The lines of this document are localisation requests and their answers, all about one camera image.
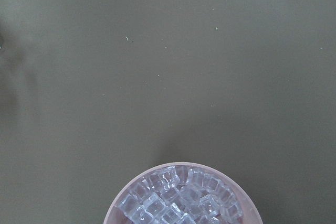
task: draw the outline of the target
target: gray surface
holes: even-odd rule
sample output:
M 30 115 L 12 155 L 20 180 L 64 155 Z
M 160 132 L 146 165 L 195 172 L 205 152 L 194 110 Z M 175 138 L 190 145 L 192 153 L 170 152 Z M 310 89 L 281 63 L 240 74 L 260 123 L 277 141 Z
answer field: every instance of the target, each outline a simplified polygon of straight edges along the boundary
M 264 223 L 334 223 L 335 10 L 0 0 L 0 222 L 102 223 L 138 173 L 189 161 Z

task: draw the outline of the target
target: plastic container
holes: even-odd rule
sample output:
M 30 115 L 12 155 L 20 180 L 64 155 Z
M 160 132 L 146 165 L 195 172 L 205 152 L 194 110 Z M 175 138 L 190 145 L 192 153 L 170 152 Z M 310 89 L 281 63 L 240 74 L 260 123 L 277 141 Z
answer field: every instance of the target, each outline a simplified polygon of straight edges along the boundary
M 205 165 L 200 165 L 200 164 L 195 164 L 195 163 L 186 163 L 186 162 L 176 162 L 176 163 L 169 163 L 169 164 L 164 164 L 164 165 L 159 165 L 156 167 L 153 167 L 144 173 L 140 174 L 139 176 L 135 177 L 132 179 L 116 196 L 114 201 L 112 202 L 105 220 L 104 224 L 125 224 L 127 222 L 127 217 L 124 216 L 122 211 L 120 211 L 116 205 L 124 198 L 125 194 L 127 193 L 127 189 L 129 186 L 131 186 L 134 182 L 136 182 L 138 179 L 141 177 L 152 173 L 153 171 L 168 167 L 168 166 L 173 166 L 173 165 L 186 165 L 189 167 L 199 167 L 207 170 L 209 173 L 212 173 L 216 175 L 218 178 L 220 178 L 224 183 L 226 183 L 228 186 L 231 187 L 231 189 L 234 191 L 236 194 L 237 199 L 240 202 L 240 205 L 242 207 L 244 216 L 242 220 L 242 224 L 263 224 L 261 217 L 257 211 L 256 206 L 253 204 L 252 200 L 248 197 L 248 195 L 244 192 L 243 189 L 241 189 L 240 186 L 238 186 L 232 179 L 230 179 L 228 176 L 224 175 L 223 173 L 212 169 L 208 166 Z

